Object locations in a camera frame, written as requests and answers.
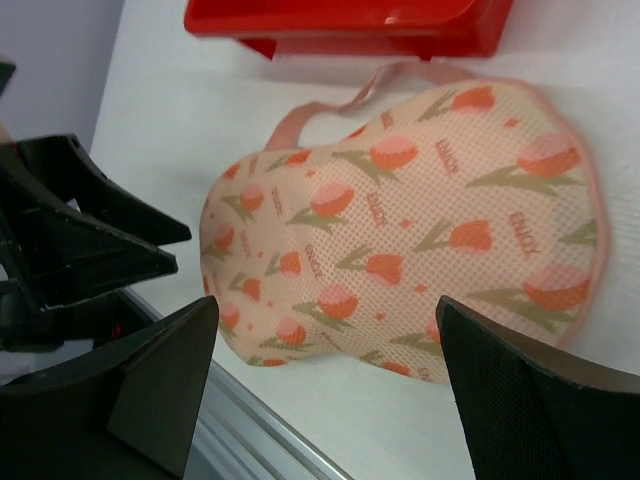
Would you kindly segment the pink tulip mesh laundry bag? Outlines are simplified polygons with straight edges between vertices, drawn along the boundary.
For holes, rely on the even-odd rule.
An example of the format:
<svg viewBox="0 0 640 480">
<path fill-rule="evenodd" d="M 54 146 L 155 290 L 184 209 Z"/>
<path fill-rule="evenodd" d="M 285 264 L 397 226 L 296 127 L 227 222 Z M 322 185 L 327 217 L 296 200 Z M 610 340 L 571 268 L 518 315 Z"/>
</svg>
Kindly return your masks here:
<svg viewBox="0 0 640 480">
<path fill-rule="evenodd" d="M 326 105 L 297 108 L 214 182 L 203 284 L 247 364 L 342 353 L 444 383 L 443 296 L 553 346 L 587 317 L 611 229 L 576 130 L 525 82 L 397 70 L 431 88 L 312 148 L 298 139 Z"/>
</svg>

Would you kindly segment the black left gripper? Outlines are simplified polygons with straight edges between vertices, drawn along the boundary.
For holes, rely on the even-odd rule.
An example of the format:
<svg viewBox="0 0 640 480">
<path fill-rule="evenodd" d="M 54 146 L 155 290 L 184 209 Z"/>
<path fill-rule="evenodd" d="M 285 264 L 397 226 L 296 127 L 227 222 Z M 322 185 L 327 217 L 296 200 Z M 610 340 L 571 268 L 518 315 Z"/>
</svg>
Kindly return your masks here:
<svg viewBox="0 0 640 480">
<path fill-rule="evenodd" d="M 163 248 L 192 238 L 110 180 L 76 135 L 13 148 L 27 168 L 1 168 L 1 289 L 21 290 L 36 311 L 1 297 L 3 385 L 149 326 L 150 306 L 135 292 L 107 292 L 176 273 Z"/>
</svg>

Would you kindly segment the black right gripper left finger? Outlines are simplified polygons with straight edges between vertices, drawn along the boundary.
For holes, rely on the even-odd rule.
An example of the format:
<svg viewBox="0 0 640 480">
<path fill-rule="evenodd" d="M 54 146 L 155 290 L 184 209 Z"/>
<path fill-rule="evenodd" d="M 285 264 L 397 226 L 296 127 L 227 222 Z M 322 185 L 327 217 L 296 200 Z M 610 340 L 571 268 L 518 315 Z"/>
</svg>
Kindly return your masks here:
<svg viewBox="0 0 640 480">
<path fill-rule="evenodd" d="M 182 478 L 218 318 L 203 297 L 2 386 L 2 478 Z"/>
</svg>

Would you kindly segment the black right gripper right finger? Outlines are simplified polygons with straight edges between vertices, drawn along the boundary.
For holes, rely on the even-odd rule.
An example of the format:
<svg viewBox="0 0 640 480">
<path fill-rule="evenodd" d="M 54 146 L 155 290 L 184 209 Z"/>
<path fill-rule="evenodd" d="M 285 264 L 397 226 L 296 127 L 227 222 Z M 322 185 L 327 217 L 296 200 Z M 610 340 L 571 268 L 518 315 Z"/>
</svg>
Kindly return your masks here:
<svg viewBox="0 0 640 480">
<path fill-rule="evenodd" d="M 639 378 L 443 296 L 441 347 L 478 479 L 636 479 Z"/>
</svg>

